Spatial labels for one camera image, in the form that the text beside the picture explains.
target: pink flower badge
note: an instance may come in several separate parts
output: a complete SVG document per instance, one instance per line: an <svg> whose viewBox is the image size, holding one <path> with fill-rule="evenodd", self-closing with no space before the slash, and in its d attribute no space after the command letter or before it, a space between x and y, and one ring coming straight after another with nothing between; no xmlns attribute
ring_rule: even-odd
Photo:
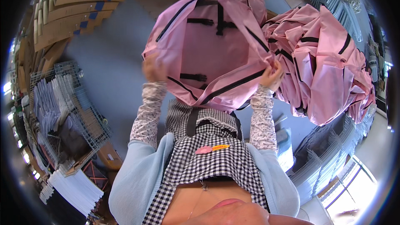
<svg viewBox="0 0 400 225"><path fill-rule="evenodd" d="M202 147L200 147L200 148L198 148L197 150L196 150L196 152L195 152L195 154L196 155L199 155L199 154L207 154L207 153L210 153L210 152L212 152L213 150L212 150L212 147L210 147L210 146L202 146Z"/></svg>

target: pile of pink bags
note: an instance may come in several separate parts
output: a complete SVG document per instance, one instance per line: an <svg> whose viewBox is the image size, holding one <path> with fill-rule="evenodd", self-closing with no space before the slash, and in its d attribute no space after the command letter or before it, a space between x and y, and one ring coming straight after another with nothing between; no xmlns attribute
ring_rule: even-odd
<svg viewBox="0 0 400 225"><path fill-rule="evenodd" d="M262 30L285 72L276 97L290 104L294 116L321 126L347 110L355 123L362 121L375 103L365 57L326 7L289 10Z"/></svg>
<svg viewBox="0 0 400 225"><path fill-rule="evenodd" d="M143 59L153 53L190 106L238 109L275 59L285 70L276 98L294 116L324 125L347 110L359 123L375 103L364 54L324 6L266 21L264 0L180 0L158 17Z"/></svg>

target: gingham apron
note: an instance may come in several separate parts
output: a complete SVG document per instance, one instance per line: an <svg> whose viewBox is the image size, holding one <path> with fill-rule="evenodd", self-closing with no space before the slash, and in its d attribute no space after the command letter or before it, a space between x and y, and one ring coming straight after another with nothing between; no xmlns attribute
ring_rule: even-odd
<svg viewBox="0 0 400 225"><path fill-rule="evenodd" d="M239 132L237 127L240 127L238 119L225 112L193 108L176 99L169 102L166 132L174 134L174 149L142 224L161 224L176 187L201 179L233 179L251 194L253 202L268 210L260 174L244 143L241 127ZM229 148L195 154L205 145L229 145Z"/></svg>

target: woman's hand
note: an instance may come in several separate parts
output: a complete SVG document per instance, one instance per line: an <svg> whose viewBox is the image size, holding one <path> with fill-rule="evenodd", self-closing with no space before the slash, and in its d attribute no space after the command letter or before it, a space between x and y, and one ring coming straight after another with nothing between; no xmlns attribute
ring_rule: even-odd
<svg viewBox="0 0 400 225"><path fill-rule="evenodd" d="M162 61L156 64L158 54L152 54L143 61L143 74L149 82L166 82L167 74Z"/></svg>
<svg viewBox="0 0 400 225"><path fill-rule="evenodd" d="M261 76L260 84L262 86L270 88L273 92L277 91L282 82L284 72L280 65L280 62L275 60L273 63L273 68L268 67L265 69L263 75Z"/></svg>

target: apron strap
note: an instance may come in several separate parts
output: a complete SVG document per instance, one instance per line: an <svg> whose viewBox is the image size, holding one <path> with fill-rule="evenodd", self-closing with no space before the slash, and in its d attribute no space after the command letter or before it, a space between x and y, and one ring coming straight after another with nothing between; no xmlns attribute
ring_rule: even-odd
<svg viewBox="0 0 400 225"><path fill-rule="evenodd" d="M186 135L190 138L196 134L196 121L200 110L201 108L193 107L192 111L189 114L189 118L187 120L188 122L186 124ZM238 140L242 140L242 130L240 128L241 127L240 120L236 117L236 114L234 112L231 112L230 115L233 116L236 121L236 127L238 131L238 135L236 138Z"/></svg>
<svg viewBox="0 0 400 225"><path fill-rule="evenodd" d="M186 135L192 137L196 134L196 121L201 108L193 107L186 124Z"/></svg>
<svg viewBox="0 0 400 225"><path fill-rule="evenodd" d="M238 131L237 139L242 140L242 130L240 129L240 126L241 126L240 120L236 117L236 114L233 111L231 112L230 115L233 116L235 118L235 120L236 120L236 126L237 126L237 129L238 129L237 130Z"/></svg>

